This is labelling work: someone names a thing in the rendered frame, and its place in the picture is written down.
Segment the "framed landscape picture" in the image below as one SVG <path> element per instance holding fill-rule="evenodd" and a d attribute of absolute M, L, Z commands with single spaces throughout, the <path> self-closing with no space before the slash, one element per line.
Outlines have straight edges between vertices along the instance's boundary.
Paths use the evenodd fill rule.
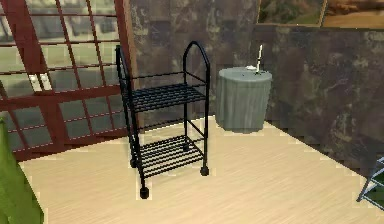
<path fill-rule="evenodd" d="M 384 0 L 260 0 L 257 22 L 384 30 Z"/>

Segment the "grey metal frame rack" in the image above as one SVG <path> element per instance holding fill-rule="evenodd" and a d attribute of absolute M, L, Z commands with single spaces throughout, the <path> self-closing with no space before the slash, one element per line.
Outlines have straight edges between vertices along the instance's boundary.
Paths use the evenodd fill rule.
<path fill-rule="evenodd" d="M 366 200 L 384 211 L 384 155 L 380 155 L 356 201 Z"/>

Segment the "grey round side table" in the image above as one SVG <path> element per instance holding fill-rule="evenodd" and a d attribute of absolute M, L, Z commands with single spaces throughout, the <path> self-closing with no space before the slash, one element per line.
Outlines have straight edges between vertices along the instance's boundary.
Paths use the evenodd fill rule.
<path fill-rule="evenodd" d="M 246 67 L 219 71 L 216 85 L 215 119 L 226 131 L 257 132 L 263 128 L 272 84 L 268 71 Z"/>

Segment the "red framed glass door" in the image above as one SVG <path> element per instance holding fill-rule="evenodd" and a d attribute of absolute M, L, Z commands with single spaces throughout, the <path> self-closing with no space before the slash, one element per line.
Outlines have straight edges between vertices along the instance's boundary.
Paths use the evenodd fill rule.
<path fill-rule="evenodd" d="M 126 135 L 115 50 L 130 0 L 0 0 L 0 117 L 26 161 Z"/>

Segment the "green cloth furniture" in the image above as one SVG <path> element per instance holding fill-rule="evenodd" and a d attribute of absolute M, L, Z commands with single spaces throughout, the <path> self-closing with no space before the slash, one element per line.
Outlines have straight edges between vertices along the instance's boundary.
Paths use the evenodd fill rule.
<path fill-rule="evenodd" d="M 0 224 L 44 224 L 44 213 L 26 175 L 10 150 L 0 117 Z"/>

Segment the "white candle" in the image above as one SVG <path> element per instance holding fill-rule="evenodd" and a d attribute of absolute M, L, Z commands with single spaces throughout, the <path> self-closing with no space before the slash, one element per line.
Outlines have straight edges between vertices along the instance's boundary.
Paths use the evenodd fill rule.
<path fill-rule="evenodd" d="M 246 66 L 247 70 L 254 71 L 255 74 L 258 74 L 260 72 L 260 65 L 261 65 L 261 59 L 262 59 L 262 52 L 263 52 L 263 44 L 259 46 L 258 50 L 258 56 L 257 56 L 257 63 L 255 66 L 253 65 L 248 65 Z"/>

